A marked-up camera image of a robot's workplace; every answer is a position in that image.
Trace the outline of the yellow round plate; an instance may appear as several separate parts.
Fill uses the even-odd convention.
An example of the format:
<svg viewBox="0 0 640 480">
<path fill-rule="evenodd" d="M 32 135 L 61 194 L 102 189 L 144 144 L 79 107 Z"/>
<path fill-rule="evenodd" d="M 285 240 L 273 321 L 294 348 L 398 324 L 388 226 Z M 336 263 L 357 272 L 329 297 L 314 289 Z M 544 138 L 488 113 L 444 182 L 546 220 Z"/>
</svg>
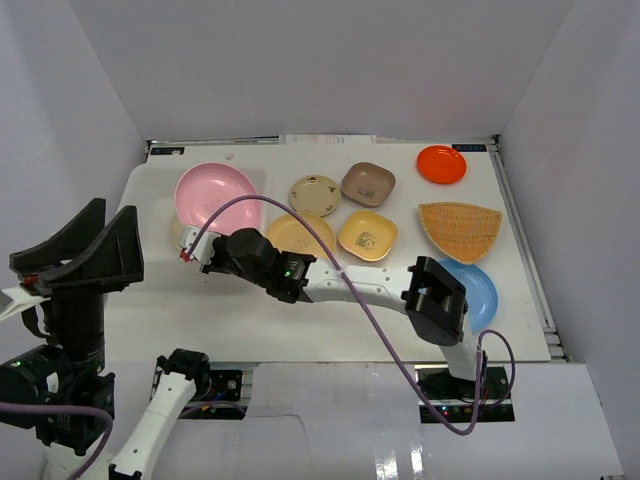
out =
<svg viewBox="0 0 640 480">
<path fill-rule="evenodd" d="M 332 254 L 336 249 L 336 236 L 332 227 L 321 217 L 300 213 L 300 217 L 321 238 Z M 266 238 L 280 251 L 310 254 L 327 259 L 326 252 L 315 237 L 292 215 L 286 214 L 274 220 L 266 229 Z"/>
</svg>

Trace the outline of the pink round plate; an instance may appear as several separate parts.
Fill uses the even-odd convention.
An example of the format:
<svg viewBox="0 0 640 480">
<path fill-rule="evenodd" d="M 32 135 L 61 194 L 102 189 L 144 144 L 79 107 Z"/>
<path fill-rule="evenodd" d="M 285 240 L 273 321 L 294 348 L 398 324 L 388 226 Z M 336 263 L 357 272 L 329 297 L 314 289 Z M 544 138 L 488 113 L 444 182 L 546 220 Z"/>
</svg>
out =
<svg viewBox="0 0 640 480">
<path fill-rule="evenodd" d="M 222 163 L 203 163 L 187 170 L 176 185 L 174 203 L 182 225 L 202 227 L 221 206 L 232 199 L 257 194 L 256 187 L 240 170 Z M 258 229 L 262 207 L 245 200 L 221 213 L 208 231 L 229 235 L 241 228 Z"/>
</svg>

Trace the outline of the small beige floral plate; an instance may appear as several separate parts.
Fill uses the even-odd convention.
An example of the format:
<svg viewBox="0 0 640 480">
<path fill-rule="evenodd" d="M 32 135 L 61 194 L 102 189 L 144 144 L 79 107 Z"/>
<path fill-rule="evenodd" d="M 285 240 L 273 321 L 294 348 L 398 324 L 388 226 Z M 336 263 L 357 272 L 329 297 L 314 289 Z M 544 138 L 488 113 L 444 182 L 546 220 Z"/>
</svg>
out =
<svg viewBox="0 0 640 480">
<path fill-rule="evenodd" d="M 291 186 L 288 201 L 296 212 L 324 217 L 340 206 L 342 192 L 331 178 L 310 175 L 300 178 Z"/>
</svg>

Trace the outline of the yellow square dish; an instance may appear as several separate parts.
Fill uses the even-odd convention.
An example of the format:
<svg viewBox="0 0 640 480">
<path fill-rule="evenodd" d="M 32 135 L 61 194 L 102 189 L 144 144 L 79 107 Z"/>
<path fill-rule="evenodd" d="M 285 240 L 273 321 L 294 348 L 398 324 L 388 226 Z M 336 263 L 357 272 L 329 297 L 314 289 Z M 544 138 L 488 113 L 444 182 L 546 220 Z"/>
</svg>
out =
<svg viewBox="0 0 640 480">
<path fill-rule="evenodd" d="M 360 210 L 345 220 L 337 238 L 350 254 L 367 262 L 377 262 L 391 251 L 398 238 L 398 228 L 374 211 Z"/>
</svg>

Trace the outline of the brown square dish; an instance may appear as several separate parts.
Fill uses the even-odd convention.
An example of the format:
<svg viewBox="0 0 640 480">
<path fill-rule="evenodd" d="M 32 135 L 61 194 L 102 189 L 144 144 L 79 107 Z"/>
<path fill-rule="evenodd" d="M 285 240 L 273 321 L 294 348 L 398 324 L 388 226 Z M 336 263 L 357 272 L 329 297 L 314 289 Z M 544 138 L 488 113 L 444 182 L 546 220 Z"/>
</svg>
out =
<svg viewBox="0 0 640 480">
<path fill-rule="evenodd" d="M 396 185 L 394 174 L 376 164 L 359 162 L 342 179 L 342 193 L 366 208 L 382 206 Z"/>
</svg>

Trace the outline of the orange round plate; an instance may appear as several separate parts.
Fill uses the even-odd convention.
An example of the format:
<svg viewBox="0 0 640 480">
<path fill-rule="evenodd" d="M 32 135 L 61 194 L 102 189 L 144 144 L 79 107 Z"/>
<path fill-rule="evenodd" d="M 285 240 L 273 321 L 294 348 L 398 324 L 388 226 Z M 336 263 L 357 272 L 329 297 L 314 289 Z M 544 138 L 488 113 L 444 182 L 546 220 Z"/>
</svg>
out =
<svg viewBox="0 0 640 480">
<path fill-rule="evenodd" d="M 416 167 L 425 179 L 442 185 L 460 181 L 467 172 L 467 162 L 463 155 L 444 145 L 433 145 L 421 150 L 416 159 Z"/>
</svg>

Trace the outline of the woven wicker tray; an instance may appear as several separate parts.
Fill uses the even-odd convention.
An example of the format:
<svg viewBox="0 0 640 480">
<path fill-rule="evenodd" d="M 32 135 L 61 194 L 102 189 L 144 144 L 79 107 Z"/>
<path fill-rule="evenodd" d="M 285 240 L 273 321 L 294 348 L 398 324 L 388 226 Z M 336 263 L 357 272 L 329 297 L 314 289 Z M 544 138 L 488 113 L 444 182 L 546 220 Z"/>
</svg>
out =
<svg viewBox="0 0 640 480">
<path fill-rule="evenodd" d="M 420 204 L 418 214 L 428 239 L 446 256 L 464 265 L 485 257 L 500 232 L 503 214 L 473 204 Z"/>
</svg>

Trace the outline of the blue round plate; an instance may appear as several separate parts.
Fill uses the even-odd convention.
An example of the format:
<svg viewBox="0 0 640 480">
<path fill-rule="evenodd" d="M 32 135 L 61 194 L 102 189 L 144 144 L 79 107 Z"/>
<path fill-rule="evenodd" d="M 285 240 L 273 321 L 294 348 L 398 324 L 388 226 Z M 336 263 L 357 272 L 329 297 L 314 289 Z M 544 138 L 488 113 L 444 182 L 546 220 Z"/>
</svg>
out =
<svg viewBox="0 0 640 480">
<path fill-rule="evenodd" d="M 498 293 L 491 278 L 476 265 L 465 265 L 447 258 L 439 263 L 465 288 L 468 303 L 467 320 L 471 330 L 479 333 L 488 328 L 498 310 Z"/>
</svg>

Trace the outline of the cream white round plate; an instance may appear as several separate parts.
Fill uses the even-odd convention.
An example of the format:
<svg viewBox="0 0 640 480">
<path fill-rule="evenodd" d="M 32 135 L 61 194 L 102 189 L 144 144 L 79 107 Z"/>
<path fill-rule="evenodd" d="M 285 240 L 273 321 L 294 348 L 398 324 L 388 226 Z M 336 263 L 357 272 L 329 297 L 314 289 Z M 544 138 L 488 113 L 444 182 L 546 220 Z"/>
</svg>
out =
<svg viewBox="0 0 640 480">
<path fill-rule="evenodd" d="M 179 221 L 176 214 L 173 214 L 169 224 L 169 240 L 170 244 L 177 250 L 181 249 L 180 238 L 183 231 L 183 224 Z"/>
</svg>

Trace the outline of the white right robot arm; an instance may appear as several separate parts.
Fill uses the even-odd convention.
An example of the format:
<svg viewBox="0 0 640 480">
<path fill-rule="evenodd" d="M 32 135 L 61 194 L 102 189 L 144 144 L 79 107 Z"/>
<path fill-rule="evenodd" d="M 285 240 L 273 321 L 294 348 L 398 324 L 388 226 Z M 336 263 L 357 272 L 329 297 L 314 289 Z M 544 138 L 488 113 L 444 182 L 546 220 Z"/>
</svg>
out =
<svg viewBox="0 0 640 480">
<path fill-rule="evenodd" d="M 338 267 L 332 260 L 280 251 L 253 228 L 195 234 L 185 254 L 203 273 L 234 275 L 281 302 L 363 302 L 404 314 L 419 339 L 440 348 L 459 396 L 475 398 L 488 385 L 466 321 L 466 289 L 430 257 L 420 256 L 405 269 Z"/>
</svg>

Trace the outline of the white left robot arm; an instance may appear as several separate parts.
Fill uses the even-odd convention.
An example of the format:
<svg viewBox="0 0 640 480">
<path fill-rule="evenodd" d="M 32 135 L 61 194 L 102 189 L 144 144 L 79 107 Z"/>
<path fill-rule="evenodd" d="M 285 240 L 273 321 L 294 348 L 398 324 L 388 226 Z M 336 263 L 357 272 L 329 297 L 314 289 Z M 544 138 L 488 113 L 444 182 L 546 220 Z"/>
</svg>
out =
<svg viewBox="0 0 640 480">
<path fill-rule="evenodd" d="M 51 479 L 148 479 L 191 399 L 211 387 L 206 355 L 160 358 L 155 393 L 120 451 L 106 444 L 115 420 L 115 377 L 105 369 L 104 303 L 144 277 L 137 210 L 106 215 L 91 200 L 48 240 L 12 253 L 16 287 L 1 293 L 3 317 L 19 315 L 40 344 L 1 366 L 1 420 L 33 430 Z"/>
</svg>

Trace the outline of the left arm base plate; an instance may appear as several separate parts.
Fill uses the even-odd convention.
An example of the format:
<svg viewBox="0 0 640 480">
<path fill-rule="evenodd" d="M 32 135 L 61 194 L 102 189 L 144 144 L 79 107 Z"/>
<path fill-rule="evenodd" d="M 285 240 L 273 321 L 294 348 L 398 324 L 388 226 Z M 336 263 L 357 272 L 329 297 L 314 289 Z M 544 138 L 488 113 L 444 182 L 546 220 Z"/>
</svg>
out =
<svg viewBox="0 0 640 480">
<path fill-rule="evenodd" d="M 243 372 L 241 370 L 212 370 L 203 386 L 198 386 L 189 407 L 198 409 L 187 415 L 194 420 L 242 420 L 246 408 L 229 406 L 211 407 L 208 402 L 229 401 L 240 403 L 242 398 Z"/>
</svg>

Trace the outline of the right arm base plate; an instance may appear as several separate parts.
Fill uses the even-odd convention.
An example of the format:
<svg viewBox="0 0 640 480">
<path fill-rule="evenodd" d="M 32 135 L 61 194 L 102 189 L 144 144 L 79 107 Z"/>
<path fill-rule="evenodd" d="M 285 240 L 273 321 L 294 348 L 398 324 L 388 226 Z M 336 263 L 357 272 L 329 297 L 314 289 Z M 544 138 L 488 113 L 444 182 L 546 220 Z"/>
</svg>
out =
<svg viewBox="0 0 640 480">
<path fill-rule="evenodd" d="M 416 369 L 416 383 L 433 407 L 452 424 L 471 422 L 475 383 L 454 378 L 449 371 L 435 366 Z M 504 367 L 487 369 L 480 394 L 478 423 L 511 423 L 515 412 L 509 391 L 509 377 Z"/>
</svg>

